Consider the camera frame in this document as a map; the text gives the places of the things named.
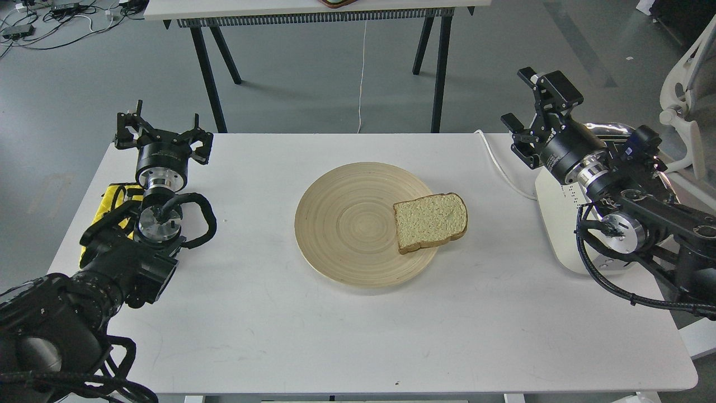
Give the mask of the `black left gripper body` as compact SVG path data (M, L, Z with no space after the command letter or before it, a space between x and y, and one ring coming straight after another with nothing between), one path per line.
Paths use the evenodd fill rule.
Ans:
M139 149L136 173L154 168L168 168L186 174L195 141L195 130L175 133L166 130L142 130L136 140Z

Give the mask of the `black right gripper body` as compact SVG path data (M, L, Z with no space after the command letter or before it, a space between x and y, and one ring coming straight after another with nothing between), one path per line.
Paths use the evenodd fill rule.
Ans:
M585 125L554 111L535 113L534 169L545 167L561 184L580 180L592 164L605 164L607 149Z

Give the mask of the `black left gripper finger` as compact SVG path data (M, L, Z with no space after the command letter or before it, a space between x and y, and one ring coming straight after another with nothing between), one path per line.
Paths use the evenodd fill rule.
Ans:
M147 122L142 117L143 100L136 102L134 111L117 114L115 148L118 150L143 148L147 145Z
M213 145L213 133L199 126L199 115L194 115L194 127L183 133L183 156L207 165Z

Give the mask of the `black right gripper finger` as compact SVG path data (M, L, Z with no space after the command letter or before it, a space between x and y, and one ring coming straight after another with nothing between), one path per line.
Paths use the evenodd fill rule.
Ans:
M562 71L537 74L532 67L524 67L517 71L517 76L534 95L534 121L545 121L550 113L560 121L570 121L573 109L584 102L583 94Z
M527 130L512 113L501 115L501 122L511 133L512 152L522 163L532 170L542 166L539 151L535 148L535 143L539 138L533 132Z

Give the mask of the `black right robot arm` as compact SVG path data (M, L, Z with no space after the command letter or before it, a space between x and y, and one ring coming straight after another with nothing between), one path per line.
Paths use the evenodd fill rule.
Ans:
M560 185L578 184L587 202L576 210L576 250L588 274L609 293L648 308L714 319L714 216L679 202L659 158L661 138L646 125L583 124L572 111L583 94L561 71L517 76L534 95L525 126L502 115L511 150L531 169L545 168ZM639 263L672 292L670 301L626 291L588 258L586 246Z

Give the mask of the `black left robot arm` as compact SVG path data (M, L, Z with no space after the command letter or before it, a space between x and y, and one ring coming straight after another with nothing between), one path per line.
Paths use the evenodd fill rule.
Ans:
M182 193L189 161L207 164L211 132L154 128L135 112L117 115L117 149L138 150L135 185L89 226L79 270L49 273L2 293L2 401L57 402L67 395L111 402L156 402L128 380L136 358L130 338L111 336L123 306L159 300L181 249L212 240L217 219L199 193Z

